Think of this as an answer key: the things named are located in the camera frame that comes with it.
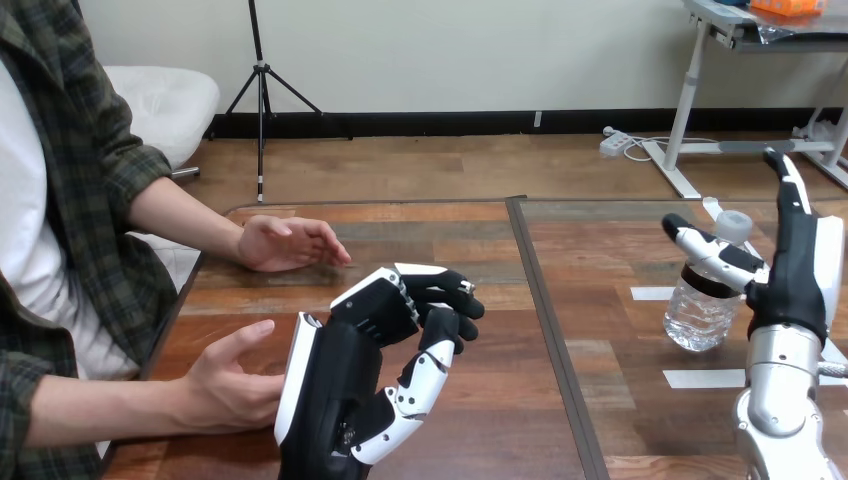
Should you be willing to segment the person's hand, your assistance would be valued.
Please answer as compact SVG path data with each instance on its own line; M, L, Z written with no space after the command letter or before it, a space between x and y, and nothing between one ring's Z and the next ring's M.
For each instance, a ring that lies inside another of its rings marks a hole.
M243 225L237 261L254 271L277 273L316 264L345 266L351 256L331 226L318 219L256 215Z
M285 376L247 373L239 358L261 344L274 329L274 321L262 320L203 350L188 372L176 381L179 404L175 422L181 433L235 433L273 424Z

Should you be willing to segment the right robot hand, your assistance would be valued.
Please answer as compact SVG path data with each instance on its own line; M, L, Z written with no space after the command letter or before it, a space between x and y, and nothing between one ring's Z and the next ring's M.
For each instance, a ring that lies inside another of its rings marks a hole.
M745 296L753 312L750 332L786 323L825 342L839 304L845 222L817 214L788 155L767 148L763 159L779 180L778 230L770 262L676 213L662 218L662 228L687 257L681 271L687 286L713 299Z

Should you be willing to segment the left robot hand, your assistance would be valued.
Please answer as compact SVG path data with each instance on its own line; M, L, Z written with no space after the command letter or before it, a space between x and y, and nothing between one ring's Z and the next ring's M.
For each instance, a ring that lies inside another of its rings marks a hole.
M446 267L380 267L298 315L274 421L281 479L364 479L423 424L484 305Z

